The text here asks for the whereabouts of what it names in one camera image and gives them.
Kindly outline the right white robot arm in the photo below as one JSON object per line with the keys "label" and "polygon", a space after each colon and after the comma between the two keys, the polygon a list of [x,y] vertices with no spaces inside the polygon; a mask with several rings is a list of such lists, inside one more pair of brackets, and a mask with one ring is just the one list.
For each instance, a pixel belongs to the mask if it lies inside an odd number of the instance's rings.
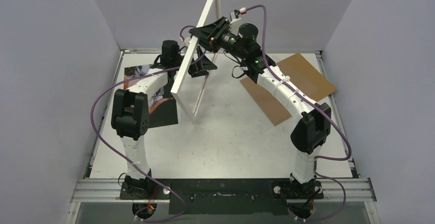
{"label": "right white robot arm", "polygon": [[244,74],[299,119],[290,134],[296,157],[288,193],[295,199],[323,198],[323,189],[315,173],[316,157],[330,134],[330,106],[316,103],[296,88],[289,76],[284,75],[257,43],[259,30],[255,25],[244,23],[234,34],[230,30],[229,19],[221,17],[212,24],[194,27],[189,33],[205,50],[216,53],[223,49],[239,59]]}

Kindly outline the white wooden picture frame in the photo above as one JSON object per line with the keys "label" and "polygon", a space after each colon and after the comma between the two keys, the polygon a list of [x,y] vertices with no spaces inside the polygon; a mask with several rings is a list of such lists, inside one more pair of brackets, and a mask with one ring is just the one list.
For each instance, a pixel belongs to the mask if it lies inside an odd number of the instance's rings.
{"label": "white wooden picture frame", "polygon": [[[202,13],[199,17],[198,23],[196,24],[197,27],[202,27],[205,25],[205,22],[207,21],[211,11],[215,11],[216,19],[219,19],[222,16],[221,0],[206,0],[205,5],[202,9]],[[184,111],[184,113],[189,118],[189,120],[193,123],[195,122],[196,115],[198,113],[200,104],[202,102],[205,93],[205,86],[207,80],[210,77],[208,75],[203,78],[201,85],[199,85],[198,95],[194,100],[195,103],[191,103],[190,102],[191,98],[189,98],[187,94],[183,94],[183,91],[186,90],[185,88],[183,88],[183,86],[186,84],[186,76],[188,75],[188,69],[192,65],[192,60],[194,58],[194,55],[196,54],[196,48],[198,46],[199,46],[199,39],[195,36],[192,36],[191,40],[189,41],[189,46],[187,47],[179,71],[174,79],[173,87],[171,89],[171,93],[175,98],[175,100],[177,101],[178,105]]]}

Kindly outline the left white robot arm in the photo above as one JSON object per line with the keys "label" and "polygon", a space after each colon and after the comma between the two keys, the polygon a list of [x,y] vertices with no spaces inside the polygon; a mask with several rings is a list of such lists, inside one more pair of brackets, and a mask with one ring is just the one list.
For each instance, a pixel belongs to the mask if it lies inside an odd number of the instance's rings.
{"label": "left white robot arm", "polygon": [[156,184],[150,179],[151,169],[146,160],[143,136],[151,125],[150,115],[164,99],[156,94],[174,81],[176,68],[183,57],[174,40],[162,43],[162,53],[154,60],[146,74],[132,86],[114,93],[111,126],[121,138],[128,161],[123,189],[138,198],[149,198]]}

